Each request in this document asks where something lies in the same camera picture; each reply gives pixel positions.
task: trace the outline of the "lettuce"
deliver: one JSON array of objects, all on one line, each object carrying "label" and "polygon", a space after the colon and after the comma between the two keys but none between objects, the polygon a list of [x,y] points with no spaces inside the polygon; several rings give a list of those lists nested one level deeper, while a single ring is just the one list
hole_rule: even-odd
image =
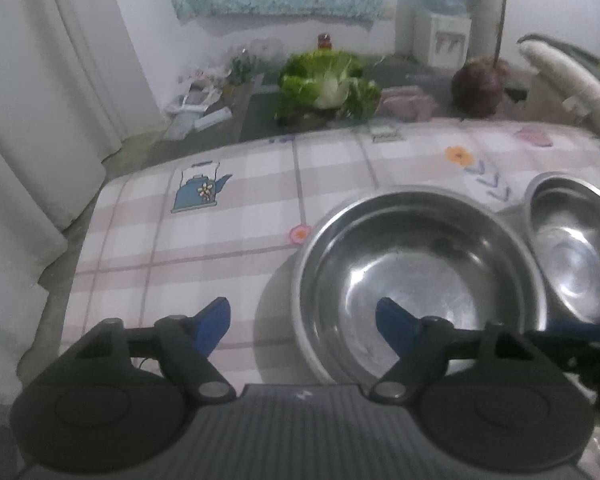
[{"label": "lettuce", "polygon": [[362,63],[341,50],[315,50],[291,56],[278,84],[282,98],[278,118],[311,108],[339,110],[359,119],[371,117],[380,101],[380,88],[362,78]]}]

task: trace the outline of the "stainless steel bowl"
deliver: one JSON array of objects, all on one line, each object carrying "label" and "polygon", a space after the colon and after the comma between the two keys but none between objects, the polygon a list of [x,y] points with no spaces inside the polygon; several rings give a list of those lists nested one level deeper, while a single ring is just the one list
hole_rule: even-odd
[{"label": "stainless steel bowl", "polygon": [[600,190],[545,173],[529,184],[523,214],[553,303],[580,321],[600,323]]},{"label": "stainless steel bowl", "polygon": [[458,328],[487,321],[543,330],[542,275],[522,240],[483,206],[435,187],[351,200],[299,253],[292,317],[302,353],[325,382],[371,385],[397,360],[376,329],[388,296],[414,316]]}]

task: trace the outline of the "ribbed gray surface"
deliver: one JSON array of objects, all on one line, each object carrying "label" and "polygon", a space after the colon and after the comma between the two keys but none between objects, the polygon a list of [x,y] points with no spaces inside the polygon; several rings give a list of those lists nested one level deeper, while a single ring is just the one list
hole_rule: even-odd
[{"label": "ribbed gray surface", "polygon": [[[23,480],[84,480],[40,466]],[[239,400],[200,410],[184,436],[153,460],[99,480],[585,480],[563,466],[497,475],[435,446],[401,408],[355,386],[250,386]]]}]

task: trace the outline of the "blue kettle print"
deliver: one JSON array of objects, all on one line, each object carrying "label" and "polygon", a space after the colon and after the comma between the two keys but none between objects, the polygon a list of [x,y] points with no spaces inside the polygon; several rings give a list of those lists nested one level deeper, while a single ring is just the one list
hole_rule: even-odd
[{"label": "blue kettle print", "polygon": [[184,170],[171,212],[217,205],[216,196],[222,191],[226,181],[232,177],[231,174],[226,174],[218,178],[219,168],[219,162],[208,160]]}]

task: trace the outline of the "pink and white checkered tablecloth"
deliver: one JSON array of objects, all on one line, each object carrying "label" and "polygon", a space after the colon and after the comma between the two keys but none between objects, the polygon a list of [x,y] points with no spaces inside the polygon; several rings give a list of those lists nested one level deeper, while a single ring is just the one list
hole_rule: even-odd
[{"label": "pink and white checkered tablecloth", "polygon": [[[210,360],[238,391],[314,382],[294,341],[290,276],[302,237],[334,206],[365,189],[431,184],[500,210],[545,171],[600,188],[600,140],[584,130],[465,121],[398,131],[401,139],[382,143],[367,129],[258,140],[110,182],[82,247],[61,351],[103,318],[151,326],[225,296],[232,324]],[[212,170],[205,186],[199,168]],[[188,189],[202,206],[172,212],[187,182],[181,198]]]}]

